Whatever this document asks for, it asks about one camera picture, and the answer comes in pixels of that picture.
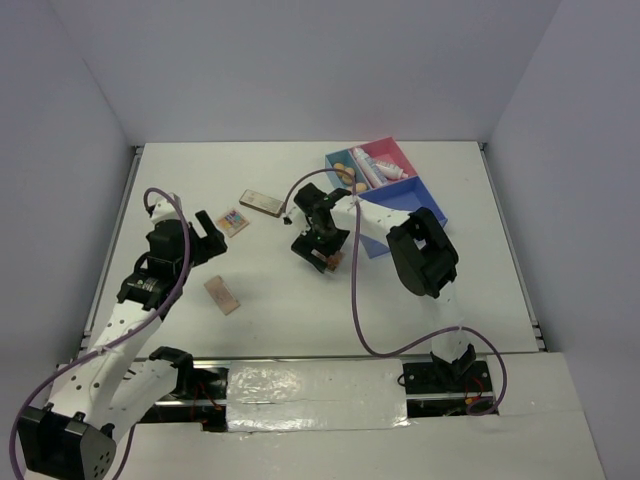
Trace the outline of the glitter eyeshadow palette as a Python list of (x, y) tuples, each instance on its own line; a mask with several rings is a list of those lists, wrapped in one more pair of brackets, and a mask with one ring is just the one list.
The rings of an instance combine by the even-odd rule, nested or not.
[(250, 224), (249, 220), (241, 212), (232, 208), (215, 220), (215, 225), (228, 238), (232, 238)]

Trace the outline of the pink rectangular palette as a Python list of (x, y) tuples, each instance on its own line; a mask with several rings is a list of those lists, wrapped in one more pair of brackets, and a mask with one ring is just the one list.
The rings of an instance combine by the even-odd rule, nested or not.
[(224, 315), (229, 315), (240, 307), (240, 302), (221, 276), (209, 279), (204, 283), (204, 288)]

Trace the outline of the three-compartment organizer tray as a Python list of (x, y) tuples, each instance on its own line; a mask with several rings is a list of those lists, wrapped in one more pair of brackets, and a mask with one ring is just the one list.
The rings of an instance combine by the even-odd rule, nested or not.
[(446, 226), (448, 218), (392, 137), (357, 145), (357, 148), (366, 152), (377, 164), (396, 165), (394, 178), (388, 178), (387, 183), (378, 188), (371, 185), (366, 174), (360, 169), (360, 165), (353, 159), (353, 147), (327, 154), (325, 167), (335, 168), (336, 164), (339, 164), (345, 168), (352, 168), (355, 171), (356, 179), (367, 186), (367, 190), (361, 194), (367, 201), (388, 208), (409, 211), (426, 207), (434, 213), (442, 227)]

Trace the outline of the gold rectangular palette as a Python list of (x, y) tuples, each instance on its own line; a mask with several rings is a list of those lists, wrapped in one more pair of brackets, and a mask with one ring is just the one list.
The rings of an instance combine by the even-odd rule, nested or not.
[(279, 218), (283, 210), (283, 201), (274, 197), (246, 189), (239, 199), (239, 203), (249, 209), (265, 215)]

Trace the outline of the white pink tube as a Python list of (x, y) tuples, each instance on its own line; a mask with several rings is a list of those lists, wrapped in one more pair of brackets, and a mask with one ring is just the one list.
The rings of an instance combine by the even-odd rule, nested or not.
[(372, 188), (380, 188), (388, 183), (388, 179), (378, 168), (373, 158), (362, 148), (354, 147), (351, 153)]

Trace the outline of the silver foil tape strip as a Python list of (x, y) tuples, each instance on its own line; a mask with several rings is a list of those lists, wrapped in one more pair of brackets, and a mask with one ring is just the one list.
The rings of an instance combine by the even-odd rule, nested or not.
[(236, 362), (230, 432), (386, 430), (409, 424), (397, 359)]

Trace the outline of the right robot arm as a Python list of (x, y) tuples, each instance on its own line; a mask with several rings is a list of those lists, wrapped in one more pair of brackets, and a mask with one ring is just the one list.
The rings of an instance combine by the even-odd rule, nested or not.
[(456, 299), (459, 255), (434, 212), (385, 207), (344, 188), (325, 193), (312, 183), (296, 193), (294, 204), (283, 212), (283, 222), (300, 230), (291, 250), (321, 273), (351, 233), (355, 246), (361, 235), (386, 245), (400, 283), (423, 305), (434, 306), (436, 332), (429, 341), (437, 384), (447, 391), (460, 389), (476, 353), (462, 329)]

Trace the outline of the orange eyeshadow palette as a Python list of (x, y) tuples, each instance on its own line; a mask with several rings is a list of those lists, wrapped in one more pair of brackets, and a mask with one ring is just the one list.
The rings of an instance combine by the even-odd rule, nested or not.
[(342, 251), (338, 251), (333, 255), (326, 256), (318, 250), (313, 250), (311, 252), (311, 255), (314, 258), (313, 264), (320, 273), (333, 273), (341, 264), (344, 258), (344, 253)]

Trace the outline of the small white pink bottle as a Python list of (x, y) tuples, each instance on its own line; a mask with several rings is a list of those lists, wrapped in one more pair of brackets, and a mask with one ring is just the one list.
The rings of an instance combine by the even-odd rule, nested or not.
[(402, 180), (409, 177), (408, 173), (393, 161), (389, 155), (379, 156), (375, 159), (378, 169), (391, 181)]

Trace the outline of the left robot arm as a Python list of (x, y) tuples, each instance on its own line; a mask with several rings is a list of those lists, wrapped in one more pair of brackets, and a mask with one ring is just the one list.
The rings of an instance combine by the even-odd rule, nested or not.
[(162, 326), (180, 298), (190, 271), (227, 250), (223, 233), (208, 213), (195, 217), (199, 235), (178, 198), (160, 193), (145, 210), (153, 224), (149, 248), (122, 282), (112, 314), (93, 347), (62, 367), (65, 376), (46, 404), (27, 400), (11, 430), (10, 455), (27, 470), (54, 479), (103, 479), (117, 446), (166, 395), (195, 392), (198, 377), (191, 354), (161, 346), (143, 362), (142, 347)]

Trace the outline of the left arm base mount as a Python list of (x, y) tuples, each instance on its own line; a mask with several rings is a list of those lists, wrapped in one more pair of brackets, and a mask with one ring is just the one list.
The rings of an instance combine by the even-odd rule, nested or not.
[(227, 431), (228, 367), (195, 362), (191, 354), (172, 347), (159, 347), (149, 359), (169, 360), (177, 368), (177, 384), (147, 410), (140, 424), (197, 423), (207, 432)]

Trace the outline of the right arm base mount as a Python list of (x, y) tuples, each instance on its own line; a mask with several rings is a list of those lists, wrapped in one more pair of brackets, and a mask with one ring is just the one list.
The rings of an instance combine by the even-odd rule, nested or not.
[(434, 355), (403, 361), (396, 383), (404, 390), (410, 419), (497, 413), (498, 395), (484, 359), (475, 359), (464, 372)]

